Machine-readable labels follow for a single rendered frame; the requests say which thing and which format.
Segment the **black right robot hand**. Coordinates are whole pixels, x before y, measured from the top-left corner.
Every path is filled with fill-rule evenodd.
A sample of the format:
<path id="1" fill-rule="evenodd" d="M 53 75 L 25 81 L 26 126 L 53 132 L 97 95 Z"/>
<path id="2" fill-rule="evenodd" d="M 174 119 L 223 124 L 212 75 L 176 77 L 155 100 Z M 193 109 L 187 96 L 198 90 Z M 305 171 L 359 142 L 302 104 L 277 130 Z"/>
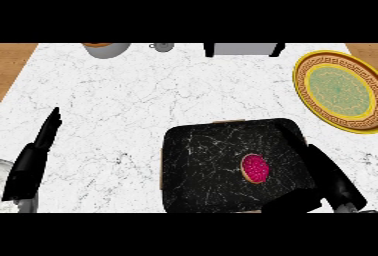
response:
<path id="1" fill-rule="evenodd" d="M 276 124 L 276 128 L 302 159 L 316 187 L 286 193 L 261 207 L 261 212 L 307 213 L 322 206 L 322 199 L 328 201 L 332 210 L 342 203 L 351 203 L 362 210 L 367 201 L 335 162 L 280 124 Z"/>

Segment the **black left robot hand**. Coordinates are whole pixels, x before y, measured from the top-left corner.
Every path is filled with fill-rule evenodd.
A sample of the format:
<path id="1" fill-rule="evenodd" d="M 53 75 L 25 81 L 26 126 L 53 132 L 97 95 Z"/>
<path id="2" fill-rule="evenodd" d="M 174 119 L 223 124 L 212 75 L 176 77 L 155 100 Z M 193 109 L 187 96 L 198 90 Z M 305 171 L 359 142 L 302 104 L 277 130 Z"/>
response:
<path id="1" fill-rule="evenodd" d="M 16 158 L 6 180 L 3 201 L 34 198 L 43 179 L 47 154 L 60 125 L 59 108 L 54 108 L 41 125 L 34 142 L 25 145 Z"/>

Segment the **black marble square tray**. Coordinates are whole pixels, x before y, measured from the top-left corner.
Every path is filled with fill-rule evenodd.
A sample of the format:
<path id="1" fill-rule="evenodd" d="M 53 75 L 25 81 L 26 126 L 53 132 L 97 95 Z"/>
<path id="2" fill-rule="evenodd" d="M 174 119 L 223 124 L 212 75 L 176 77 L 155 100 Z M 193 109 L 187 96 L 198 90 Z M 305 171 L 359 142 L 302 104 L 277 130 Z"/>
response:
<path id="1" fill-rule="evenodd" d="M 162 204 L 170 213 L 230 213 L 263 205 L 314 181 L 279 127 L 301 134 L 286 118 L 186 125 L 171 128 L 162 144 Z M 257 154 L 267 181 L 242 176 L 240 161 Z"/>

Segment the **yellow patterned round plate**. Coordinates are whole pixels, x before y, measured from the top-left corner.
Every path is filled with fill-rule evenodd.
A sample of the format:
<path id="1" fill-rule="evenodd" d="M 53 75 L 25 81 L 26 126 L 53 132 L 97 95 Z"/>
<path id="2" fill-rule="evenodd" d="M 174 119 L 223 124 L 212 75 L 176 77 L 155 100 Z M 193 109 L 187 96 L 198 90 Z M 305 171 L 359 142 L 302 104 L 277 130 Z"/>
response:
<path id="1" fill-rule="evenodd" d="M 338 129 L 378 133 L 378 71 L 332 50 L 307 53 L 292 70 L 297 95 L 313 114 Z"/>

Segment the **grey pot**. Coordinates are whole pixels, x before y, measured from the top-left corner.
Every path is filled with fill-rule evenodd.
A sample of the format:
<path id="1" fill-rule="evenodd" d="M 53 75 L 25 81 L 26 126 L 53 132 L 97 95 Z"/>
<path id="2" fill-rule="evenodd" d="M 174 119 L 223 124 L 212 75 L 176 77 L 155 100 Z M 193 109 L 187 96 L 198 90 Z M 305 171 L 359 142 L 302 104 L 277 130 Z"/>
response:
<path id="1" fill-rule="evenodd" d="M 94 58 L 109 59 L 122 54 L 130 43 L 84 43 L 82 46 Z"/>

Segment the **grey appliance with black legs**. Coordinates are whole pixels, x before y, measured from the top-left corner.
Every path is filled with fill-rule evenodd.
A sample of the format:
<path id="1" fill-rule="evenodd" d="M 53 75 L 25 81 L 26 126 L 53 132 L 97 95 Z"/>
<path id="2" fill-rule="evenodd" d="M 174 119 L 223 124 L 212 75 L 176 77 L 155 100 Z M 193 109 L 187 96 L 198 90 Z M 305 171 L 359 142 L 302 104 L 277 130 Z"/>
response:
<path id="1" fill-rule="evenodd" d="M 277 57 L 285 49 L 283 43 L 205 43 L 207 57 L 215 55 L 267 55 Z"/>

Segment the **small grey round object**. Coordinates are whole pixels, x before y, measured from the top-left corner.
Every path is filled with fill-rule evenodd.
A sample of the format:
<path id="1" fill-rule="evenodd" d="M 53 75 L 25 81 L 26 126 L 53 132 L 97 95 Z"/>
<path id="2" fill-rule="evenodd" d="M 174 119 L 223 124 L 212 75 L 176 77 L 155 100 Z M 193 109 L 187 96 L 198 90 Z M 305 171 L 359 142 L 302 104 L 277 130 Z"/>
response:
<path id="1" fill-rule="evenodd" d="M 173 43 L 153 43 L 149 45 L 152 49 L 155 49 L 158 52 L 165 53 L 174 48 Z"/>

